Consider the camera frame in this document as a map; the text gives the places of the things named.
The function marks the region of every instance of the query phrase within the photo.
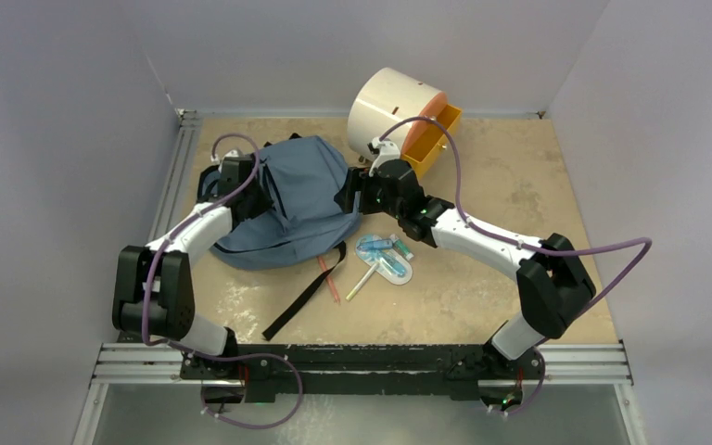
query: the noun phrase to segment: beige table surface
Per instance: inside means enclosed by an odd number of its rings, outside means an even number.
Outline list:
[[[223,133],[251,135],[260,146],[292,133],[318,134],[339,149],[351,165],[344,118],[209,118],[204,121],[186,212],[192,209],[198,173],[210,165],[214,139]],[[463,206],[479,219],[525,235],[567,236],[576,248],[588,246],[585,229],[549,121],[463,119],[456,142],[463,164]],[[243,141],[223,141],[249,151]],[[429,195],[453,200],[454,161],[445,152],[421,181]],[[345,295],[367,270],[353,252],[361,235],[395,233],[416,255],[413,279],[394,286],[375,275],[351,302]],[[327,264],[336,252],[325,256]],[[601,288],[591,258],[583,259]],[[243,343],[261,343],[263,329],[321,272],[317,260],[260,272],[239,271],[210,252],[193,268],[197,309],[230,326]],[[349,239],[348,257],[331,275],[341,304],[326,285],[273,339],[273,343],[481,343],[519,311],[516,284],[465,255],[408,240],[387,215],[365,216]],[[577,320],[558,340],[563,343],[614,343],[615,329],[605,302]]]

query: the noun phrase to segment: gray floor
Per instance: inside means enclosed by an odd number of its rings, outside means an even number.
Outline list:
[[[447,397],[305,396],[287,424],[249,431],[200,414],[196,385],[113,385],[95,444],[628,444],[612,386],[545,388],[507,420],[476,402]],[[284,416],[295,396],[237,405],[229,414],[267,423]]]

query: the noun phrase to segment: floor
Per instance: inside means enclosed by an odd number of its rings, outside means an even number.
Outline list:
[[[358,156],[348,149],[346,119],[209,118],[203,125],[186,210],[195,201],[197,173],[210,165],[214,139],[223,133],[251,135],[262,146],[292,133],[318,134],[339,149],[351,164]],[[549,121],[463,119],[456,136],[463,163],[462,202],[479,219],[525,235],[567,236],[576,248],[588,239],[566,174],[566,166]],[[224,153],[242,141],[223,142]],[[454,195],[454,162],[444,153],[421,181],[430,195]],[[404,238],[386,215],[365,216],[363,234]],[[274,343],[481,343],[519,311],[516,284],[484,264],[447,250],[408,242],[416,255],[413,279],[394,286],[376,275],[350,302],[336,304],[326,286],[291,320]],[[367,270],[349,243],[346,260],[332,273],[344,296]],[[334,252],[326,263],[336,261]],[[591,258],[583,258],[601,288]],[[320,273],[316,260],[259,272],[233,269],[212,254],[193,269],[197,309],[212,321],[232,327],[240,342],[260,343],[265,329]],[[562,343],[615,343],[606,303],[597,304],[558,340]]]

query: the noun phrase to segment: black zipper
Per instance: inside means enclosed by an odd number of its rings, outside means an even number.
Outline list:
[[[280,246],[284,246],[285,244],[290,243],[290,241],[283,241],[282,243],[275,244],[273,246],[269,246],[267,248],[254,248],[252,250],[231,250],[229,248],[224,248],[220,246],[219,244],[214,244],[214,248],[219,250],[222,253],[245,253],[245,252],[260,252],[261,250],[266,250],[268,248],[279,248]]]
[[[274,195],[277,196],[277,204],[280,205],[280,212],[283,217],[287,219],[287,213],[285,213],[285,205],[283,205],[282,197],[280,197],[280,190],[277,188],[277,184],[274,182],[274,177],[272,176],[272,171],[269,170],[268,165],[263,165],[263,188],[268,187],[268,183],[271,183],[272,189],[274,189]]]

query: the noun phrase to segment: wooden tabletop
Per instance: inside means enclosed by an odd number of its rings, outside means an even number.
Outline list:
[[[260,146],[292,133],[318,134],[339,149],[351,165],[344,118],[209,118],[204,121],[190,175],[185,210],[195,202],[197,174],[210,165],[214,139],[223,133],[252,136]],[[566,166],[549,121],[463,119],[456,136],[463,165],[463,206],[470,214],[524,235],[567,236],[576,248],[589,246]],[[244,152],[243,141],[223,141]],[[454,161],[443,153],[421,181],[429,195],[452,200]],[[413,279],[395,286],[374,275],[350,302],[345,295],[367,271],[354,241],[364,234],[399,235],[415,254]],[[337,254],[324,256],[334,264]],[[582,259],[597,287],[590,257]],[[267,271],[240,271],[211,253],[193,268],[197,310],[236,331],[242,343],[261,343],[263,329],[287,308],[321,272],[317,260]],[[362,218],[349,239],[346,260],[332,273],[341,304],[326,285],[273,339],[273,343],[480,343],[519,311],[516,284],[485,264],[462,254],[408,240],[395,220],[383,214]],[[605,302],[577,320],[558,340],[563,343],[615,343]]]

